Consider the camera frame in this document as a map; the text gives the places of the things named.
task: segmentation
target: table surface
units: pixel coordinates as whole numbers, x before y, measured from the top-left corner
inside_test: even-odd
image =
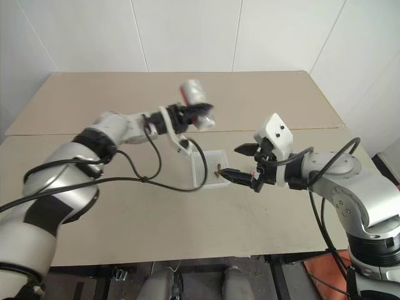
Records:
[[[191,78],[215,107],[212,131],[254,131],[272,113],[291,129],[344,125],[304,71],[54,73],[6,134],[77,134],[103,111],[157,111],[182,101],[179,86]]]
[[[310,145],[318,151],[339,149],[351,138],[346,128],[294,130],[293,134],[295,151]],[[254,160],[233,149],[252,142],[252,135],[190,134],[205,151],[225,149],[230,165],[246,172],[254,169]],[[8,137],[0,146],[2,203],[18,198],[23,174],[72,138],[73,135]],[[175,153],[164,136],[156,144],[163,157],[163,170],[157,180],[174,186],[192,186],[190,159]],[[142,174],[156,169],[156,155],[150,145],[124,145],[122,149],[132,156]],[[363,149],[359,148],[356,156],[365,168],[374,169]],[[117,155],[106,166],[105,175],[133,174],[124,158]],[[330,205],[326,222],[335,245],[346,248],[346,235]],[[143,183],[113,182],[100,185],[99,200],[80,220],[61,226],[53,265],[247,256],[325,248],[306,191],[264,185],[257,194],[248,187],[230,184],[182,193]]]
[[[309,74],[291,72],[54,73],[7,130],[0,145],[0,201],[21,196],[22,177],[103,111],[156,111],[180,100],[179,85],[201,80],[215,106],[217,126],[190,132],[207,150],[224,149],[232,168],[250,172],[251,157],[233,152],[253,142],[253,132],[277,112],[294,134],[295,151],[340,149],[352,135]],[[173,151],[165,136],[156,141],[163,156],[159,182],[193,186],[190,158]],[[157,168],[149,144],[123,145],[141,174]],[[375,169],[360,147],[356,156]],[[117,155],[106,176],[131,176]],[[80,220],[61,226],[54,266],[133,263],[172,259],[321,251],[306,191],[265,185],[259,194],[230,184],[198,192],[174,192],[136,182],[100,186],[96,205]],[[333,207],[326,222],[338,248],[348,245]]]

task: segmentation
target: small brown object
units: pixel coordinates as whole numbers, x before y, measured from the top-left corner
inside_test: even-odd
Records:
[[[214,172],[215,176],[217,176],[217,178],[219,177],[219,170],[221,170],[221,164],[217,164],[217,171]]]

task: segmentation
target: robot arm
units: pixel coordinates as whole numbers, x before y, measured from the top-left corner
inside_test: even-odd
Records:
[[[181,133],[190,124],[201,129],[212,127],[213,106],[205,102],[197,81],[187,81],[182,90],[186,106],[160,107],[152,114],[103,113],[46,161],[78,159],[85,163],[60,164],[29,172],[24,178],[24,196],[97,179],[123,143],[141,144],[148,138],[167,134],[178,152],[190,154],[192,144]],[[54,257],[58,228],[78,220],[98,197],[96,185],[60,192],[18,205],[0,220],[0,299],[36,299],[43,293],[40,283]]]
[[[256,144],[244,144],[235,151],[254,156],[256,170],[248,174],[223,169],[220,174],[257,193],[267,183],[308,189],[326,198],[336,208],[349,241],[349,291],[353,296],[372,295],[371,299],[400,299],[400,192],[392,182],[363,169],[348,153],[339,155],[321,178],[313,180],[336,153],[309,148],[301,155],[293,154],[293,135],[277,114],[266,120],[254,138]],[[392,298],[384,298],[384,293]]]

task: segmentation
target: transparent container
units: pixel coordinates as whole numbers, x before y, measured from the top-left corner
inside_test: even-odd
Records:
[[[215,171],[218,169],[218,164],[221,165],[221,169],[228,168],[228,158],[226,157],[226,153],[224,150],[213,150],[213,151],[204,151],[204,156],[206,157],[208,173],[207,173],[207,181],[205,185],[202,187],[203,189],[214,189],[214,188],[222,188],[231,184],[230,181],[224,179],[221,175],[216,176]],[[193,176],[193,185],[194,187],[200,186],[204,179],[204,166],[203,160],[198,152],[192,152],[191,154],[191,162],[192,162],[192,176]]]

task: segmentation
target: black wire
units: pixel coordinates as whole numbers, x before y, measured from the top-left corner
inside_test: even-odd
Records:
[[[339,293],[342,293],[342,294],[344,294],[344,295],[346,295],[346,296],[350,296],[350,294],[349,294],[348,292],[342,291],[341,289],[337,288],[336,286],[333,286],[332,284],[329,284],[329,283],[327,283],[326,281],[323,281],[322,279],[319,279],[318,277],[315,277],[314,275],[312,275],[312,274],[310,274],[310,273],[308,273],[308,275],[309,275],[311,278],[315,279],[316,281],[319,281],[320,283],[326,285],[327,287],[329,287],[329,288],[331,288],[331,289],[334,289],[335,291],[337,291],[337,292],[339,292]]]
[[[317,207],[315,205],[315,201],[314,201],[314,196],[313,196],[313,192],[309,191],[309,196],[310,196],[310,200],[311,200],[311,207],[312,207],[312,211],[314,212],[314,216],[315,219],[317,221],[318,224],[318,228],[322,234],[322,237],[325,240],[326,246],[328,247],[328,250],[331,252],[333,259],[335,260],[340,273],[342,274],[344,279],[347,279],[347,275],[346,275],[346,269],[343,268],[342,263],[340,262],[341,257],[339,257],[338,252],[336,251],[336,248],[334,247],[331,238],[329,237],[328,233],[324,231],[323,226],[321,224],[321,220],[319,219],[318,216],[318,211],[317,211]]]
[[[146,125],[146,126],[144,127],[144,134],[146,135],[147,140],[149,141],[149,143],[151,144],[151,146],[152,146],[153,149],[155,150],[155,152],[156,152],[156,154],[157,154],[157,158],[158,158],[158,170],[157,170],[157,172],[156,172],[153,176],[150,176],[150,177],[149,177],[149,179],[154,179],[154,178],[156,178],[156,177],[158,176],[158,174],[160,174],[161,168],[162,168],[162,166],[163,166],[163,162],[161,161],[161,155],[160,155],[160,152],[158,151],[157,146],[155,145],[154,141],[149,137],[149,133],[148,133],[148,130],[147,130],[147,129],[150,130],[149,121],[148,121],[146,115],[143,114],[142,116],[143,116],[143,119],[144,119],[144,123],[145,123],[145,125]]]
[[[135,173],[135,175],[136,175],[137,178],[139,178],[139,179],[145,179],[145,178],[146,178],[145,176],[141,176],[141,175],[138,173],[138,170],[136,169],[135,165],[133,164],[133,161],[132,161],[131,157],[130,157],[126,152],[124,152],[124,151],[122,151],[122,150],[117,150],[117,153],[122,154],[123,156],[125,156],[126,160],[127,160],[128,163],[131,165],[131,168],[132,168],[132,170],[133,170],[133,173]]]
[[[105,159],[102,159],[100,161],[90,161],[88,159],[60,159],[58,161],[46,162],[44,164],[41,164],[40,166],[30,169],[27,173],[25,173],[24,183],[28,180],[28,177],[33,173],[42,171],[43,169],[60,166],[62,164],[105,164],[106,162],[107,160]]]
[[[313,184],[315,184],[318,180],[320,180],[322,178],[322,176],[324,175],[324,173],[340,158],[340,156],[346,152],[347,149],[349,149],[351,146],[351,150],[349,151],[350,154],[354,153],[354,151],[357,149],[357,147],[359,146],[360,143],[360,138],[359,137],[355,137],[354,139],[352,139],[351,141],[349,141],[346,145],[344,145],[344,147],[342,147],[342,149],[340,149],[328,162],[327,164],[314,176],[311,178],[311,180],[309,181],[308,184],[308,188],[310,188]],[[319,230],[322,234],[322,237],[325,240],[325,243],[328,247],[328,251],[332,254],[332,257],[334,258],[340,272],[342,273],[343,277],[346,279],[347,275],[346,275],[346,265],[344,263],[344,261],[342,260],[342,257],[339,255],[339,253],[336,251],[336,248],[334,247],[334,244],[332,242],[331,237],[328,234],[328,230],[326,229],[326,225],[325,225],[325,217],[324,217],[324,211],[325,211],[325,198],[322,199],[322,203],[321,203],[321,220],[319,219],[318,216],[318,212],[317,212],[317,208],[315,205],[315,201],[314,201],[314,196],[313,196],[313,192],[309,191],[309,196],[310,196],[310,201],[311,201],[311,206],[312,206],[312,210],[314,212],[316,221],[318,223],[318,227]]]
[[[350,154],[352,154],[358,147],[360,143],[360,138],[355,137],[351,141],[349,141],[342,149],[340,149],[332,158],[330,161],[327,162],[327,164],[314,176],[311,178],[311,180],[308,183],[308,187],[310,188],[314,183],[320,180],[320,178],[325,174],[325,172],[341,157],[341,155],[346,152],[347,149],[349,149],[351,146]]]
[[[95,184],[101,184],[101,183],[108,183],[111,181],[135,181],[135,182],[142,182],[142,183],[148,183],[148,184],[152,184],[155,186],[160,186],[162,188],[166,188],[166,189],[171,189],[173,191],[179,191],[179,192],[193,192],[193,191],[197,191],[198,189],[201,189],[204,184],[207,181],[207,173],[208,173],[208,167],[207,167],[207,161],[206,161],[206,157],[204,156],[203,150],[200,148],[199,144],[192,140],[189,139],[189,141],[191,141],[194,146],[197,148],[197,150],[200,153],[202,162],[204,164],[204,179],[201,183],[200,186],[192,188],[192,189],[181,189],[179,187],[174,187],[174,186],[168,186],[166,184],[162,184],[159,182],[154,182],[154,181],[150,181],[147,179],[139,179],[139,178],[133,178],[133,177],[110,177],[110,178],[103,178],[103,179],[97,179],[94,181],[89,181],[89,182],[84,182],[84,183],[80,183],[80,184],[74,184],[72,186],[63,186],[63,187],[56,187],[54,189],[48,189],[44,192],[39,192],[37,194],[33,194],[33,195],[29,195],[29,196],[25,196],[22,198],[19,198],[17,200],[14,200],[12,202],[6,203],[2,206],[0,206],[0,213],[2,213],[3,211],[6,211],[10,208],[13,208],[17,205],[41,198],[41,197],[45,197],[45,196],[50,196],[53,194],[59,194],[59,193],[63,193],[63,192],[68,192],[68,191],[72,191],[74,189],[81,189],[81,188],[86,188],[88,186],[93,186]]]
[[[314,147],[308,147],[307,149],[304,149],[303,151],[301,151],[283,161],[267,161],[266,159],[263,159],[262,163],[268,164],[270,166],[284,166],[285,164],[290,164],[290,163],[293,163],[294,161],[297,161],[298,159],[301,159],[304,155],[306,155],[307,153],[313,152],[313,151],[314,151]]]
[[[203,150],[200,148],[199,144],[195,140],[193,140],[193,139],[187,139],[187,140],[191,141],[194,144],[194,146],[196,147],[196,149],[199,151],[202,163],[204,165],[204,178],[202,180],[202,183],[198,187],[194,187],[192,189],[181,189],[180,187],[168,186],[168,185],[163,184],[163,183],[154,182],[154,181],[148,181],[146,178],[143,178],[142,181],[144,180],[145,183],[150,183],[150,184],[153,184],[155,186],[161,186],[162,188],[172,189],[173,191],[178,191],[178,192],[194,192],[194,191],[197,191],[198,189],[201,189],[205,185],[205,183],[207,181],[207,176],[208,176],[208,174],[207,174],[208,173],[208,166],[207,166],[206,157],[204,156]],[[129,157],[129,155],[126,156],[126,159],[128,159],[128,161],[129,160],[131,161],[131,158]]]
[[[326,199],[323,198],[323,199],[322,199],[322,202],[321,202],[321,224],[322,224],[322,228],[323,228],[323,230],[324,230],[324,232],[325,232],[325,235],[326,235],[326,237],[327,237],[327,239],[328,239],[330,245],[334,248],[333,242],[332,242],[332,240],[331,240],[331,237],[330,237],[329,234],[328,234],[328,230],[326,229],[326,224],[325,224],[325,213],[324,213],[324,212],[325,212],[325,202],[326,202]],[[346,269],[347,267],[346,267],[346,264],[344,263],[342,257],[340,256],[339,253],[337,253],[337,255],[339,256],[339,257],[338,257],[338,258],[339,258],[339,262],[341,263],[342,267],[343,267],[344,269]]]

